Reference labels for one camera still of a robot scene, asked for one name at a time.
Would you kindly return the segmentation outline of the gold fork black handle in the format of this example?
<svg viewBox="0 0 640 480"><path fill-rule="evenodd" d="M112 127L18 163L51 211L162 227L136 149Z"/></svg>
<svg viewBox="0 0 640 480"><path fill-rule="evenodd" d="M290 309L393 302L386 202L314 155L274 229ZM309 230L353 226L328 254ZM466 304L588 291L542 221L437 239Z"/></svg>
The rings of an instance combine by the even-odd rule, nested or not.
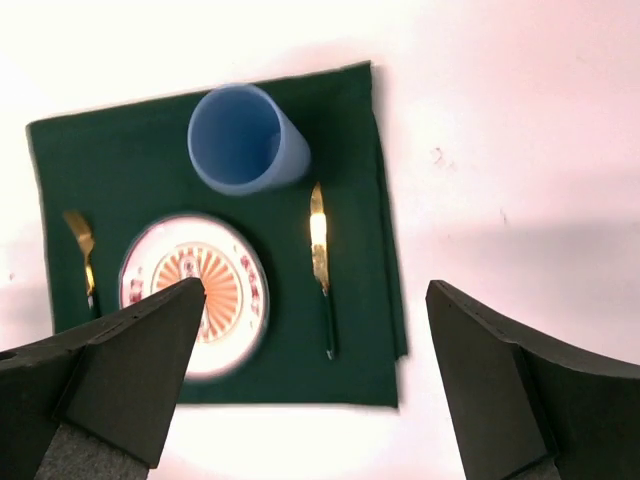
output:
<svg viewBox="0 0 640 480"><path fill-rule="evenodd" d="M87 304L91 318L97 319L101 316L101 313L93 267L91 264L91 255L95 247L92 229L84 216L77 210L64 211L63 218L73 233L83 255Z"/></svg>

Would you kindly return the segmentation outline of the round plate orange sunburst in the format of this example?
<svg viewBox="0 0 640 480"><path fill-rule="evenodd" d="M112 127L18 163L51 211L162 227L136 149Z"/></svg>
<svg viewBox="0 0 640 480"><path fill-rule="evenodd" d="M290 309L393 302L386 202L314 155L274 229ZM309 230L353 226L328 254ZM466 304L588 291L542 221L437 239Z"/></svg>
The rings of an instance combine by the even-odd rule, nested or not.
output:
<svg viewBox="0 0 640 480"><path fill-rule="evenodd" d="M206 295L185 380L203 383L239 369L259 347L269 322L270 292L259 256L229 223L175 214L148 225L131 243L119 273L121 308L184 280Z"/></svg>

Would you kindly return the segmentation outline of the gold knife black handle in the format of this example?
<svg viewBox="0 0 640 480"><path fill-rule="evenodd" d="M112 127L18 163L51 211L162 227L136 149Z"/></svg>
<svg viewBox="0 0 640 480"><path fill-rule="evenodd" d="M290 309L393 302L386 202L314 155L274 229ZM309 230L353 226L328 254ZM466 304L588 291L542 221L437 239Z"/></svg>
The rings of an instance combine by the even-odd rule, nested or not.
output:
<svg viewBox="0 0 640 480"><path fill-rule="evenodd" d="M324 201L321 185L317 182L310 197L309 230L311 239L312 270L315 280L320 286L324 301L326 321L326 355L329 360L335 360L337 348L337 334L330 292L329 255L327 243L327 219L324 211Z"/></svg>

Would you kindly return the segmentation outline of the blue plastic cup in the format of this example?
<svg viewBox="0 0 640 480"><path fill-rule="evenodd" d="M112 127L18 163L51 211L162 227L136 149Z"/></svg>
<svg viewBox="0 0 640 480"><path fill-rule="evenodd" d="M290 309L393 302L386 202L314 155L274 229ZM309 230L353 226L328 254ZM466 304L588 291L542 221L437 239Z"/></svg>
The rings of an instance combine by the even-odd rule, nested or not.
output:
<svg viewBox="0 0 640 480"><path fill-rule="evenodd" d="M304 136L254 84L223 85L205 94L189 119L187 149L200 179L228 196L290 185L311 166Z"/></svg>

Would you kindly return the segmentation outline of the dark green cloth placemat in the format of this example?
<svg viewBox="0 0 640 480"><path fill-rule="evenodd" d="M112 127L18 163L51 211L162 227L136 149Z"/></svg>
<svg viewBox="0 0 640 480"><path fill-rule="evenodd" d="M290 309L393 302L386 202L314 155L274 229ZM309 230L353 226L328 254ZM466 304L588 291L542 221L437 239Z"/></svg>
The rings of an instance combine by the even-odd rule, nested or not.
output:
<svg viewBox="0 0 640 480"><path fill-rule="evenodd" d="M92 266L104 313L116 311L122 262L161 217L206 213L253 246L270 291L256 353L219 380L184 385L184 404L356 404L396 407L396 361L408 351L385 164L368 63L262 83L307 140L309 175L285 188L229 197L207 187L187 151L199 93L77 115L27 128L38 174L57 331L89 319L83 261L63 219L76 209L96 241ZM324 301L314 278L310 197L322 189L337 334L326 355Z"/></svg>

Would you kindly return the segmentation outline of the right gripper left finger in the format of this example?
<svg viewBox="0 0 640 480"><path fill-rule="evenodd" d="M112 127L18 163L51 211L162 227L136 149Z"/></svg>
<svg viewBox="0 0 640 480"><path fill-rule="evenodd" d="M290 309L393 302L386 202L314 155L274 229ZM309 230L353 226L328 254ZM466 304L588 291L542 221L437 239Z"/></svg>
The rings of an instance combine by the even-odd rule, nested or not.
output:
<svg viewBox="0 0 640 480"><path fill-rule="evenodd" d="M145 479L157 468L206 299L189 278L1 354L4 479Z"/></svg>

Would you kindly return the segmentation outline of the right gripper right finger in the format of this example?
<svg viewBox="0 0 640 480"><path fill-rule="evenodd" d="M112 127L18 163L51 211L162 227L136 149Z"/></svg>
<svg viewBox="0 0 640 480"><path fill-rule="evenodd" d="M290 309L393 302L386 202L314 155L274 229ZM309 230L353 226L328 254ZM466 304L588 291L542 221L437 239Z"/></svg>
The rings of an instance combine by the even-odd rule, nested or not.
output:
<svg viewBox="0 0 640 480"><path fill-rule="evenodd" d="M636 479L639 368L537 331L443 280L431 336L468 479Z"/></svg>

